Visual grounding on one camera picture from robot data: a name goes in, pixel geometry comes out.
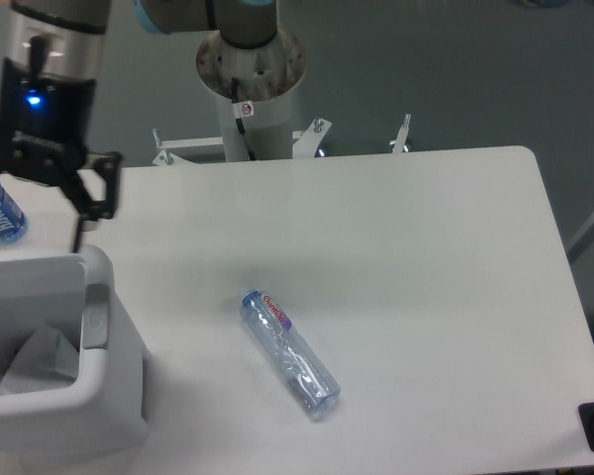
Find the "blue led light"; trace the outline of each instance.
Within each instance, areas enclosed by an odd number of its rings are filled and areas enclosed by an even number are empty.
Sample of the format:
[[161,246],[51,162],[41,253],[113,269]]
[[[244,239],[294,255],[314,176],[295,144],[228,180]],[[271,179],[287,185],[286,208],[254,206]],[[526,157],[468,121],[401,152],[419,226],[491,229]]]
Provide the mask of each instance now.
[[38,107],[42,104],[42,98],[38,95],[37,91],[29,91],[29,95],[26,99],[27,102],[31,104],[31,107]]

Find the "gray floor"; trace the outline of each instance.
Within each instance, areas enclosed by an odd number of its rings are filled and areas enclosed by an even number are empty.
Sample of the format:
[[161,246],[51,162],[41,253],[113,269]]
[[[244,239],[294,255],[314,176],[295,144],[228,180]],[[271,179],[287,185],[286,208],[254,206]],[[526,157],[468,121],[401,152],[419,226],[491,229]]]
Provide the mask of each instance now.
[[[333,121],[331,154],[386,151],[411,112],[416,150],[532,149],[564,240],[594,208],[594,2],[284,0],[281,16],[308,51],[295,127]],[[165,140],[217,135],[194,70],[203,38],[151,36],[115,1],[90,146],[148,165],[153,127]],[[594,246],[573,270],[594,328]]]

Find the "white plastic container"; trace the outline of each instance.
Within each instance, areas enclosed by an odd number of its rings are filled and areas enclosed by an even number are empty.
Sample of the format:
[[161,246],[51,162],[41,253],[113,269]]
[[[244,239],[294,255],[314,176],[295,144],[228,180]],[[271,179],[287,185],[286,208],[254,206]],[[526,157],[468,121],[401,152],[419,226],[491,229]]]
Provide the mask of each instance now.
[[0,450],[69,458],[144,441],[149,352],[101,249],[0,252],[0,376],[42,324],[79,348],[79,374],[67,388],[0,396]]

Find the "sticker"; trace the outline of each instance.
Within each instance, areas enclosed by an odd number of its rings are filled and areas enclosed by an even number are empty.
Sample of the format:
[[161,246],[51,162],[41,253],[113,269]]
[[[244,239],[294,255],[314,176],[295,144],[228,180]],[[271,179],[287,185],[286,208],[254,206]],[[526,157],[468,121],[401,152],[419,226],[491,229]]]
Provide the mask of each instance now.
[[288,332],[293,324],[288,316],[284,314],[284,311],[281,310],[278,305],[275,305],[269,295],[261,294],[261,300],[266,305],[268,311],[275,316],[275,319],[277,319],[277,321],[281,323],[281,326]]
[[239,102],[234,104],[234,114],[236,119],[245,119],[246,117],[252,117],[255,109],[253,108],[252,101]]

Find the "black cable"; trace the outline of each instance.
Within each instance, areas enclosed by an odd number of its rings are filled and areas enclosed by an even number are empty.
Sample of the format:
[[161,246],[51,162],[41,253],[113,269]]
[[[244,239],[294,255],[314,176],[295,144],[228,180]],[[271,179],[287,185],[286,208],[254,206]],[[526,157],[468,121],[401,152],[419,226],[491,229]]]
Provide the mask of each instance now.
[[[232,104],[238,104],[238,86],[240,82],[237,78],[231,79],[231,102]],[[241,118],[236,118],[236,126],[238,126],[238,132],[242,136],[243,140],[245,141],[245,146],[247,147],[248,159],[250,161],[257,161],[257,157],[255,156],[255,151],[253,147],[250,145],[250,142],[247,138],[247,131],[245,129],[245,122]]]
[[207,10],[207,24],[210,31],[218,30],[216,26],[216,9],[214,0],[205,0],[205,9]]
[[86,223],[86,220],[79,217],[77,219],[77,226],[75,226],[75,238],[73,240],[72,243],[72,253],[76,254],[77,252],[79,252],[79,249],[81,248],[81,238],[83,236],[83,227]]

